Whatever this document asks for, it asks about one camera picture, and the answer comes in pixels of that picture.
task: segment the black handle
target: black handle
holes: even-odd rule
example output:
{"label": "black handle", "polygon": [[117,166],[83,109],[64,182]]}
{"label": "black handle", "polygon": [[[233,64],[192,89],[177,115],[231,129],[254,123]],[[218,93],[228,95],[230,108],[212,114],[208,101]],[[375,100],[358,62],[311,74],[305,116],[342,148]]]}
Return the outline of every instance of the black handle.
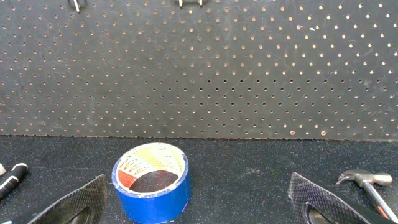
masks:
{"label": "black handle", "polygon": [[9,195],[25,177],[28,166],[25,163],[16,164],[10,173],[4,177],[4,181],[0,182],[0,200]]}

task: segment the hammer head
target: hammer head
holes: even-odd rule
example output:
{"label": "hammer head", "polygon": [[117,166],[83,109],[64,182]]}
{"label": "hammer head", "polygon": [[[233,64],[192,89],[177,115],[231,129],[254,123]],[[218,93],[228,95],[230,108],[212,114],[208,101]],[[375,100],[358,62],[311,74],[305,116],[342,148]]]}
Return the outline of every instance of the hammer head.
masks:
{"label": "hammer head", "polygon": [[390,174],[387,173],[377,173],[372,174],[366,170],[349,170],[344,172],[338,178],[336,185],[339,185],[343,181],[346,180],[353,180],[355,181],[360,187],[363,186],[364,183],[370,184],[379,184],[379,185],[391,185],[392,184],[392,177]]}

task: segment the speckled black surface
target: speckled black surface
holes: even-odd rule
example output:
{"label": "speckled black surface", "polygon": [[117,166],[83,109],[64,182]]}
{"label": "speckled black surface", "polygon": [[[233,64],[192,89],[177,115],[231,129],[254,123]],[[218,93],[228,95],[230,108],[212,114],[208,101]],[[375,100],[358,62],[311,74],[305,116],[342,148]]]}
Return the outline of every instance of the speckled black surface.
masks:
{"label": "speckled black surface", "polygon": [[[0,223],[56,200],[97,174],[106,174],[109,200],[102,223],[132,223],[111,183],[111,169],[127,150],[149,142],[181,148],[190,161],[192,198],[174,223],[295,223],[287,197],[298,172],[330,189],[348,169],[383,171],[392,187],[376,187],[398,213],[398,143],[210,139],[50,138],[0,136],[0,163],[30,165],[23,183],[0,202]],[[371,208],[354,183],[338,193]]]}

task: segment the perforated board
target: perforated board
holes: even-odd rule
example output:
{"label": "perforated board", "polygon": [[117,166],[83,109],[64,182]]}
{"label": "perforated board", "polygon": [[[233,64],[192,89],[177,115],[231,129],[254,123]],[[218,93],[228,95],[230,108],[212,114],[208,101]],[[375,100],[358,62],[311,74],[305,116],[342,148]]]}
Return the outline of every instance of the perforated board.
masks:
{"label": "perforated board", "polygon": [[395,0],[0,1],[0,134],[398,139]]}

